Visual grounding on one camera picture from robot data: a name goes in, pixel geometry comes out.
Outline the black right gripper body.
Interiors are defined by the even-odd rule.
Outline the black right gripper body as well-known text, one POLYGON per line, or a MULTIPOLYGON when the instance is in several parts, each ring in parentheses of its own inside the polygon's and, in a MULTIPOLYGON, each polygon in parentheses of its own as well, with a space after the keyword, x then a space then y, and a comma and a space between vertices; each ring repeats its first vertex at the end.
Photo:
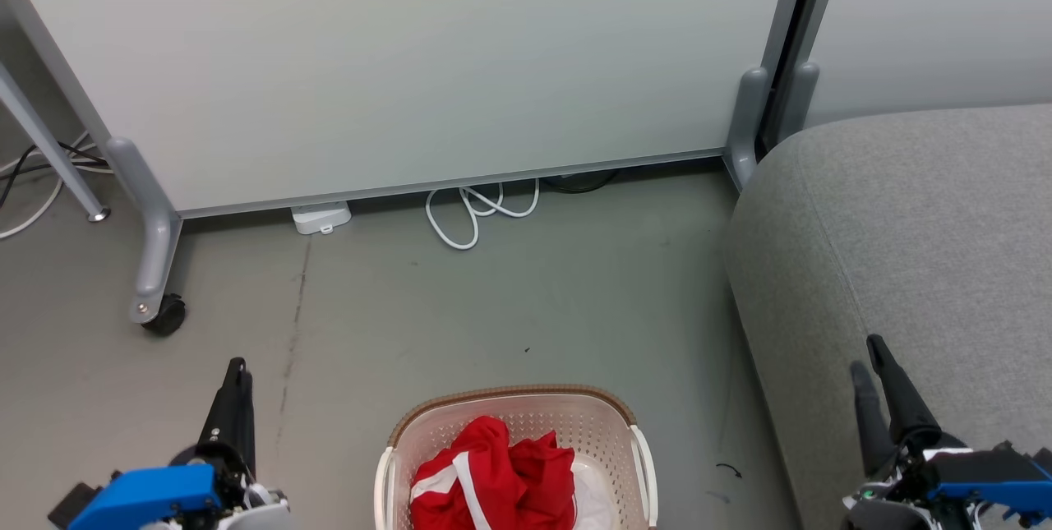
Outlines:
POLYGON ((934 448, 914 456, 895 445, 886 429, 861 429, 859 449, 865 482, 845 497, 846 529, 967 529, 968 505, 928 500, 908 481, 908 473, 943 453, 966 453, 960 440, 944 434, 934 448))

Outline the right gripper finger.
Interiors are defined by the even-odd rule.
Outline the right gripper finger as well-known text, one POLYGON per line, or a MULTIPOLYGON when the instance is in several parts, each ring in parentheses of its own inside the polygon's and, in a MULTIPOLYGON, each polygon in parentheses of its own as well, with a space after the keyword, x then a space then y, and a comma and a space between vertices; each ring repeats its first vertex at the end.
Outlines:
POLYGON ((850 374, 863 473, 865 477, 874 477, 884 467, 884 463, 888 458, 893 458, 894 443, 888 426, 884 424, 882 399, 869 369, 863 362, 855 361, 850 365, 850 374))
POLYGON ((942 427, 884 338, 871 334, 865 339, 865 346, 872 369, 881 379, 893 443, 897 446, 937 445, 943 435, 942 427))

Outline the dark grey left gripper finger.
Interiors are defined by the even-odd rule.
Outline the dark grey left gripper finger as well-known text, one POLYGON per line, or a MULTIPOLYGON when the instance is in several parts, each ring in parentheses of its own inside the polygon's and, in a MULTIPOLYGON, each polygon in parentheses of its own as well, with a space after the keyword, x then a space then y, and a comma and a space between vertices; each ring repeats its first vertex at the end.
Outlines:
POLYGON ((252 375, 243 356, 230 359, 222 384, 215 392, 199 443, 207 441, 232 448, 247 466, 247 472, 256 472, 252 375))

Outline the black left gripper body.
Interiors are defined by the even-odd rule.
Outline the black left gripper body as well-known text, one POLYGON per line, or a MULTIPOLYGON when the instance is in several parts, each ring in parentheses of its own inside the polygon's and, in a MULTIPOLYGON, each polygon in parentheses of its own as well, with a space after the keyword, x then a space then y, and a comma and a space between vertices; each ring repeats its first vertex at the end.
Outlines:
POLYGON ((210 465, 218 500, 181 511, 170 529, 289 529, 290 506, 278 489, 255 480, 251 458, 227 441, 200 441, 169 460, 169 466, 210 465))

